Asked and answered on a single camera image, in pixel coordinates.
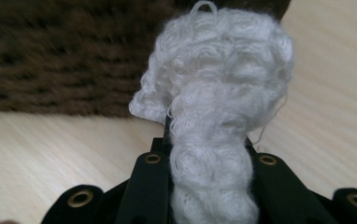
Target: wooden floor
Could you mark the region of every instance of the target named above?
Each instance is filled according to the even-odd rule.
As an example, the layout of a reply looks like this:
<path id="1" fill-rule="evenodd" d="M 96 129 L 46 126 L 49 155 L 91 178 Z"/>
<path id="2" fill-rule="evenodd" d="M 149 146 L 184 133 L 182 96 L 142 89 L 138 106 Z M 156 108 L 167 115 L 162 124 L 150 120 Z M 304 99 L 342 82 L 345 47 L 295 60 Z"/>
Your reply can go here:
<path id="1" fill-rule="evenodd" d="M 256 147 L 324 196 L 357 188 L 357 1 L 293 0 L 282 24 L 293 38 L 294 78 Z M 162 134 L 143 119 L 0 113 L 0 221 L 39 223 L 78 184 L 113 188 Z"/>

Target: brown doormat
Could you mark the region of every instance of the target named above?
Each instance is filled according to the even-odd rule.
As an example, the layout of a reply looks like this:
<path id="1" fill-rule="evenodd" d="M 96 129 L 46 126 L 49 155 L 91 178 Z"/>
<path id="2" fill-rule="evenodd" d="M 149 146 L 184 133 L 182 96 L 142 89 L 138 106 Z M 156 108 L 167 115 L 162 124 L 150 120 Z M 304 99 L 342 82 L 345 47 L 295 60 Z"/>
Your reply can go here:
<path id="1" fill-rule="evenodd" d="M 155 37 L 193 2 L 0 0 L 0 110 L 127 117 Z M 217 2 L 280 18 L 290 1 Z"/>

